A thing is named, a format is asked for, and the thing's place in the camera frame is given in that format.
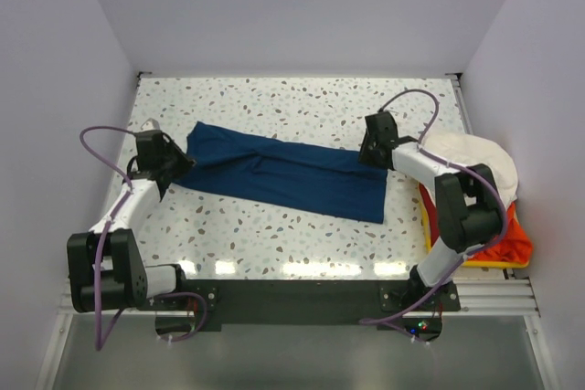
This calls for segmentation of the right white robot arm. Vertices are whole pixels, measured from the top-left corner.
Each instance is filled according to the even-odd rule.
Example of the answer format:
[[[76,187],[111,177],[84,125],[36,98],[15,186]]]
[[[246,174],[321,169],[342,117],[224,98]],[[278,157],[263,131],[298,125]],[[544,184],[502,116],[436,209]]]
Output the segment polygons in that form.
[[[463,166],[427,152],[414,138],[399,135],[387,111],[369,115],[365,122],[358,161],[405,174],[434,193],[439,237],[411,269],[400,297],[402,308],[426,311],[466,258],[505,235],[506,209],[489,166]]]

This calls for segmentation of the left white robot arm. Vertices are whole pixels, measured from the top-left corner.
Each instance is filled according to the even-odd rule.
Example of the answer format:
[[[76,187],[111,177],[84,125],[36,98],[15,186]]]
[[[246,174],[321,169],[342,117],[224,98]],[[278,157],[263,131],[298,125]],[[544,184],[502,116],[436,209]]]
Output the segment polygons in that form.
[[[137,236],[169,186],[195,165],[164,132],[136,132],[136,155],[122,174],[119,196],[89,231],[67,242],[69,287],[80,313],[143,307],[151,298],[169,310],[183,308],[189,287],[176,264],[146,267]]]

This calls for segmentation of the blue t shirt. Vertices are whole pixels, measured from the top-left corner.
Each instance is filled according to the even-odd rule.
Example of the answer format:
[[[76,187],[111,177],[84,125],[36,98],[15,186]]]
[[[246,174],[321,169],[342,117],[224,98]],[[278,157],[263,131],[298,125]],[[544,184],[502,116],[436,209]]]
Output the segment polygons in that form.
[[[195,166],[175,181],[204,193],[325,216],[384,222],[388,172],[357,151],[284,142],[200,121],[187,136]]]

